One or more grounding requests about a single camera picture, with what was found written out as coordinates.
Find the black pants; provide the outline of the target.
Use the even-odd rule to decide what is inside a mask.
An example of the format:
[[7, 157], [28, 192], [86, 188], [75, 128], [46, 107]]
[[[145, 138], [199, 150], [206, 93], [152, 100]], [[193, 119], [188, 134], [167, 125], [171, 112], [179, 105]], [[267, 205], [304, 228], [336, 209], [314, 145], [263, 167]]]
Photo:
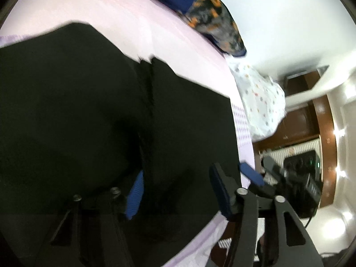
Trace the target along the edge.
[[144, 194], [124, 228], [134, 266], [177, 257], [218, 212], [210, 166], [239, 177], [227, 97], [134, 61], [69, 24], [1, 49], [1, 265], [48, 266], [75, 196]]

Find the white radiator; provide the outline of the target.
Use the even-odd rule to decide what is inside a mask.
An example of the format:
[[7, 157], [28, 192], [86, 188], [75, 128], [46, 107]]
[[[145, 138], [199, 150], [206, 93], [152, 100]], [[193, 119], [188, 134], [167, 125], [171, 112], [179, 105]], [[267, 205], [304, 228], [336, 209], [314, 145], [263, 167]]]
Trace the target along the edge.
[[309, 151], [315, 151], [319, 158], [322, 158], [322, 144], [320, 138], [309, 140], [301, 144], [280, 148], [274, 151], [263, 151], [260, 153], [260, 158], [271, 156], [276, 162], [282, 164], [284, 159], [287, 157], [296, 156]]

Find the dark wooden cabinet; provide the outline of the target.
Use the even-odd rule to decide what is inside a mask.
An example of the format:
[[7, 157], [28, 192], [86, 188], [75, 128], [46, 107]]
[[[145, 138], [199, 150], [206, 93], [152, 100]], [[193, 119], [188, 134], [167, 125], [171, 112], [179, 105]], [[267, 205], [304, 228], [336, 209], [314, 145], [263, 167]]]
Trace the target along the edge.
[[326, 95], [308, 99], [289, 111], [273, 136], [253, 144], [255, 152], [298, 146], [310, 140], [320, 139], [322, 161], [321, 207], [334, 202], [337, 182], [337, 144], [330, 103]]

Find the white confetti patterned duvet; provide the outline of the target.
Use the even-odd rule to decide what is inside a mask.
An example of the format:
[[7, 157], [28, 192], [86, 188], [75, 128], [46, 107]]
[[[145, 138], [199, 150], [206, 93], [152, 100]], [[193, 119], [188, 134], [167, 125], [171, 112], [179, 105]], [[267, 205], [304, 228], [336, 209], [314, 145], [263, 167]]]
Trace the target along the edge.
[[253, 142], [271, 137], [285, 117], [285, 92], [270, 76], [248, 65], [231, 69]]

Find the pink purple checked bedsheet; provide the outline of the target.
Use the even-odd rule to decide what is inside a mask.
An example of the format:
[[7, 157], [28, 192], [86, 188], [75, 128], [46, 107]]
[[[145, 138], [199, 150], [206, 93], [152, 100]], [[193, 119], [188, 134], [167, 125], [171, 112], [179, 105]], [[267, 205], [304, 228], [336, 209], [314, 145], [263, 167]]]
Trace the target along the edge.
[[[173, 12], [155, 0], [12, 0], [1, 28], [1, 49], [69, 24], [93, 27], [134, 61], [159, 59], [186, 80], [231, 103], [239, 164], [253, 162], [246, 118], [234, 79], [222, 55]], [[219, 213], [176, 258], [163, 266], [204, 266], [226, 228]]]

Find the blue floral plush blanket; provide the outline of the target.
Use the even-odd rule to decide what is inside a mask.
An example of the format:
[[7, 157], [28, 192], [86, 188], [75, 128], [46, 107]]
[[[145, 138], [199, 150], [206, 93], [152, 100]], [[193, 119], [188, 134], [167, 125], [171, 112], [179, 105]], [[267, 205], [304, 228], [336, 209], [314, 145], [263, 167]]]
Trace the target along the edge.
[[224, 54], [247, 53], [234, 18], [221, 0], [158, 0], [176, 12], [192, 29], [206, 37]]

